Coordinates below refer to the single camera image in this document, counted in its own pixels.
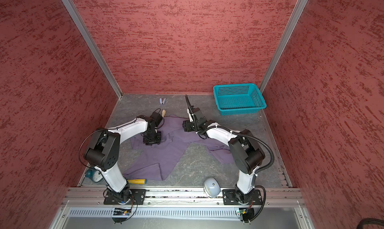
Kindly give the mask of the purple trousers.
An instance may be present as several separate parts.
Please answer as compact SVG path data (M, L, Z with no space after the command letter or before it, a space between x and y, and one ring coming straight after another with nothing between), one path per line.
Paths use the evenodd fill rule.
M123 176L126 179L164 181L192 143L205 146L208 153L222 164L234 162L227 145L215 139L202 139L195 132L185 132L183 121L178 117L166 118L165 125L161 128L160 144L145 145L142 135L132 137L133 149L143 152Z

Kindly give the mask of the teal plastic basket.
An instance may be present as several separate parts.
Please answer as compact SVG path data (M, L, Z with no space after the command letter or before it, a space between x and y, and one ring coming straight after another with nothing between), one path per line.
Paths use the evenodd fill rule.
M267 104L256 84L229 84L213 87L216 106L222 116L254 114Z

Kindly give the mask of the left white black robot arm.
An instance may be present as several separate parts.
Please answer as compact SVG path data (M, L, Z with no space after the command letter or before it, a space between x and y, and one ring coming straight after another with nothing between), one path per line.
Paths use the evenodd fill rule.
M140 115L122 125L101 128L91 134L84 159L102 174L110 191L119 194L128 185L118 167L120 145L136 135L142 135L145 145L159 145L162 121L163 117L159 113L153 113L150 117Z

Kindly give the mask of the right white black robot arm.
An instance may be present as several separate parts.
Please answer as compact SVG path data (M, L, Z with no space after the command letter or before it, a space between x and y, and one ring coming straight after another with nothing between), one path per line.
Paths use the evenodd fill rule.
M189 120L183 122L186 132L195 132L202 139L214 139L230 148L239 172L236 193L239 201L248 200L254 193L255 177L274 163L272 149L249 130L236 131L207 120L199 108L194 107L185 96Z

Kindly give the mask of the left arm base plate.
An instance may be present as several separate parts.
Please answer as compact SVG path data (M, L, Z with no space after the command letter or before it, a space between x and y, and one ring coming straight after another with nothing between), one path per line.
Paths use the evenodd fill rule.
M116 193L110 189L103 192L104 205L142 205L146 196L145 189L126 189Z

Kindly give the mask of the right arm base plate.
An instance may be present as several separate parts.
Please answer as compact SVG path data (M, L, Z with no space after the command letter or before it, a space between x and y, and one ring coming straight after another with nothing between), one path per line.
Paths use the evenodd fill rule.
M248 194L243 194L240 190L222 190L224 205L253 205L261 206L263 203L260 190L252 189Z

